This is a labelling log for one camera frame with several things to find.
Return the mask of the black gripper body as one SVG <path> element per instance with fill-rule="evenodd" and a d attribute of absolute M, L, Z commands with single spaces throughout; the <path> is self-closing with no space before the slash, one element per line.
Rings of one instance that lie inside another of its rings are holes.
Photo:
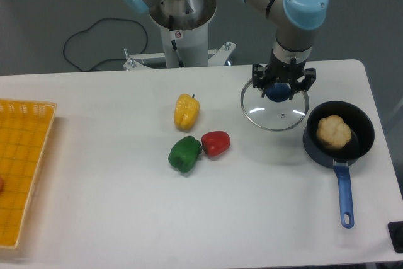
<path fill-rule="evenodd" d="M 290 86 L 291 72 L 299 67 L 304 69 L 306 60 L 298 62 L 296 57 L 279 59 L 274 53 L 271 54 L 270 62 L 266 66 L 266 89 L 276 83 L 284 83 Z"/>

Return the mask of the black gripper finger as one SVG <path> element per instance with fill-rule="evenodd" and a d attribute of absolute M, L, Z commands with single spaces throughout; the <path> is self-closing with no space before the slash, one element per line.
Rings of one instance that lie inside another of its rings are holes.
<path fill-rule="evenodd" d="M 292 100 L 294 95 L 299 92 L 307 92 L 314 84 L 317 78 L 315 68 L 295 68 L 291 72 L 290 78 L 290 99 Z"/>
<path fill-rule="evenodd" d="M 252 86 L 261 92 L 261 97 L 266 96 L 266 67 L 261 64 L 252 65 Z"/>

